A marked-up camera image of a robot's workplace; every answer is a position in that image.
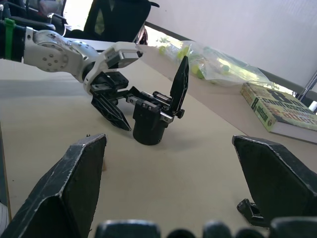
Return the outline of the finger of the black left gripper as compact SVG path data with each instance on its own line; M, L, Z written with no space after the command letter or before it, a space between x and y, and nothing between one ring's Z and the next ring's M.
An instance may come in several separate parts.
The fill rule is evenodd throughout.
M91 104L97 109L97 111L108 120L113 126L131 131L131 127L127 122L122 111L112 101L108 100L103 95L93 96Z
M132 86L129 90L117 91L115 98L119 100L122 98L127 99L131 96L139 97L139 95L140 91L136 87Z

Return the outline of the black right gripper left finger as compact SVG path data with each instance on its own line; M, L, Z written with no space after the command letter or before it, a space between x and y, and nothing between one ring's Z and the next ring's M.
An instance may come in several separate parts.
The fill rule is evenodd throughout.
M37 182L3 238L86 238L97 207L107 135L71 144Z

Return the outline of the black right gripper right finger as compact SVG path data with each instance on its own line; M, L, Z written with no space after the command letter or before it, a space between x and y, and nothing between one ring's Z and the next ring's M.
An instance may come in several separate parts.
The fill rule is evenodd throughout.
M317 175L282 144L232 137L251 197L266 221L316 216Z

